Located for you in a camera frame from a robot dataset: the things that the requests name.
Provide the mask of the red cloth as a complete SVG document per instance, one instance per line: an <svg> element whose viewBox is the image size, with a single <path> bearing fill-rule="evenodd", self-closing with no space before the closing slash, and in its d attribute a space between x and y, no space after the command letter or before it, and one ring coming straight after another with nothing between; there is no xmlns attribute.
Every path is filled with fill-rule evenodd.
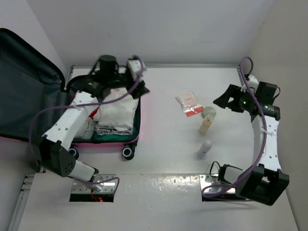
<svg viewBox="0 0 308 231"><path fill-rule="evenodd" d="M98 108L96 108L90 115L89 118L93 119L93 117L97 114Z"/></svg>

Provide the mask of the green printed shirt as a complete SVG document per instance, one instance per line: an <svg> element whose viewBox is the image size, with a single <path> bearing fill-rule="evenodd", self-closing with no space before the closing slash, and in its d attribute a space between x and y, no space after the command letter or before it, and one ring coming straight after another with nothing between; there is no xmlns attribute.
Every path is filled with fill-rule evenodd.
<svg viewBox="0 0 308 231"><path fill-rule="evenodd" d="M99 135L97 132L95 132L91 140L95 142L125 142L125 141L130 141L135 138L135 135L116 135L116 134L111 134L111 135Z"/></svg>

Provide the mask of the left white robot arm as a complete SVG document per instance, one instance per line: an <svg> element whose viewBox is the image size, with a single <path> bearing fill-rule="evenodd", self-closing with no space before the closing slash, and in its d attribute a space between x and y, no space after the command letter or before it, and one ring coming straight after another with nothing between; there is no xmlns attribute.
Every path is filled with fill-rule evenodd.
<svg viewBox="0 0 308 231"><path fill-rule="evenodd" d="M147 94L142 79L145 65L139 56L127 60L125 72L112 55L102 55L68 106L55 106L63 114L31 142L38 166L61 177L92 183L98 170L73 154L74 141L91 144L135 141L139 134L140 98Z"/></svg>

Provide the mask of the white cloth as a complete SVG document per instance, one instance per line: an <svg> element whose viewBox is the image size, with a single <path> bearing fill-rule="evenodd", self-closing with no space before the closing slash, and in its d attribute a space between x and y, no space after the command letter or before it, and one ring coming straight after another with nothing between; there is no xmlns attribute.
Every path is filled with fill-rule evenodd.
<svg viewBox="0 0 308 231"><path fill-rule="evenodd" d="M112 127L118 131L128 130L133 128L138 103L139 99L133 99L131 95L127 95L117 102L102 104L93 116L93 120L99 126Z"/></svg>

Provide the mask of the white drawstring pouch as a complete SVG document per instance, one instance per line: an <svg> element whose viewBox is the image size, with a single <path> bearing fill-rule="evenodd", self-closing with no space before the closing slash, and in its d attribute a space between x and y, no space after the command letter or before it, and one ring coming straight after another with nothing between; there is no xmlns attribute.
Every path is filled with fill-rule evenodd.
<svg viewBox="0 0 308 231"><path fill-rule="evenodd" d="M95 122L88 117L83 125L79 128L74 138L89 140L95 132Z"/></svg>

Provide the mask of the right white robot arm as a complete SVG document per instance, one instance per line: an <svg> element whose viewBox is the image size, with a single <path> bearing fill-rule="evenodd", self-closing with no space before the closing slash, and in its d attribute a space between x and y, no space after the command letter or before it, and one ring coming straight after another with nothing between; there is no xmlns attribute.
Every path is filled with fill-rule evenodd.
<svg viewBox="0 0 308 231"><path fill-rule="evenodd" d="M259 82L251 90L229 85L213 103L234 112L247 111L254 132L254 156L251 167L234 183L238 197L264 205L273 205L289 184L278 159L277 131L280 109L273 103L280 94L277 85Z"/></svg>

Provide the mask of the black white newspaper print bag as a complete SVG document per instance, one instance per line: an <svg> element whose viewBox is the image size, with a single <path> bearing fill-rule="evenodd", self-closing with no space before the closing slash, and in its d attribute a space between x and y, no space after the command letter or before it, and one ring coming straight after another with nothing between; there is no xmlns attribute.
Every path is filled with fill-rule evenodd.
<svg viewBox="0 0 308 231"><path fill-rule="evenodd" d="M115 127L100 126L100 125L97 125L95 127L95 131L100 136L103 136L103 135L126 136L126 135L133 134L133 128L115 128Z"/></svg>

